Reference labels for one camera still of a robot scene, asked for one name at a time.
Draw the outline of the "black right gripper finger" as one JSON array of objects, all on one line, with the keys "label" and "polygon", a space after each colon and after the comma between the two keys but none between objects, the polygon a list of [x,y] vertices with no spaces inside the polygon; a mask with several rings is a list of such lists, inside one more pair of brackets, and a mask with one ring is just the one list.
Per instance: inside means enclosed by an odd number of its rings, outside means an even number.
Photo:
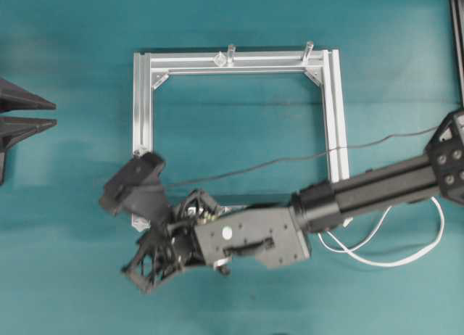
[{"label": "black right gripper finger", "polygon": [[15,144],[57,124],[55,119],[30,117],[1,117],[1,184],[4,183],[7,152]]},{"label": "black right gripper finger", "polygon": [[1,112],[54,109],[56,104],[1,78]]}]

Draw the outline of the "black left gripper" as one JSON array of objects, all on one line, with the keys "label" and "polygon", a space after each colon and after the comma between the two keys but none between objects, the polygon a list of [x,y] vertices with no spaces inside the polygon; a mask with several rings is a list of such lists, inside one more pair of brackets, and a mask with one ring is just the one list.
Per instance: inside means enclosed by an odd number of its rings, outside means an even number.
[{"label": "black left gripper", "polygon": [[206,267],[194,229],[224,213],[224,207],[206,191],[193,190],[170,210],[164,223],[142,235],[137,241],[137,253],[122,267],[122,274],[148,294],[176,275]]}]

